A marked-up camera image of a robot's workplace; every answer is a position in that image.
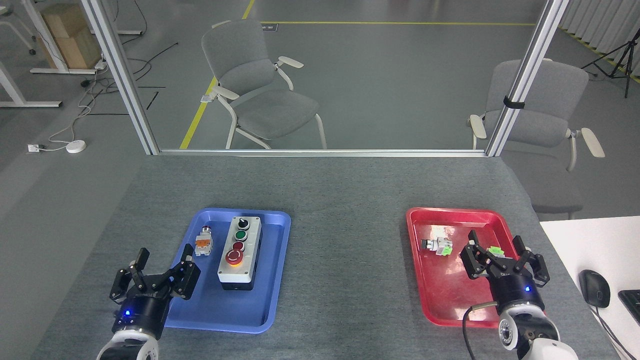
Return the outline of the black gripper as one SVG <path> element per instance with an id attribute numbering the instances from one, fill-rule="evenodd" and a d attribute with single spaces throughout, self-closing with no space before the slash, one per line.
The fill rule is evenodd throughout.
<path id="1" fill-rule="evenodd" d="M 190 300 L 194 293 L 201 269 L 195 264 L 193 255 L 194 247 L 185 244 L 180 261 L 164 273 L 152 275 L 151 291 L 145 292 L 147 285 L 143 270 L 150 252 L 142 247 L 128 267 L 116 272 L 109 298 L 120 304 L 126 297 L 111 331 L 140 330 L 159 340 L 169 314 L 171 297 Z M 134 288 L 129 289 L 131 280 L 134 281 Z"/>
<path id="2" fill-rule="evenodd" d="M 546 260 L 541 254 L 528 249 L 519 235 L 512 240 L 518 259 L 509 265 L 510 273 L 505 276 L 493 276 L 487 272 L 495 267 L 503 271 L 504 265 L 491 251 L 479 245 L 475 230 L 468 235 L 468 244 L 464 246 L 459 257 L 462 260 L 467 276 L 474 280 L 480 276 L 488 277 L 489 289 L 496 301 L 496 312 L 500 316 L 510 306 L 529 303 L 541 310 L 546 309 L 537 287 L 544 287 L 550 281 Z"/>

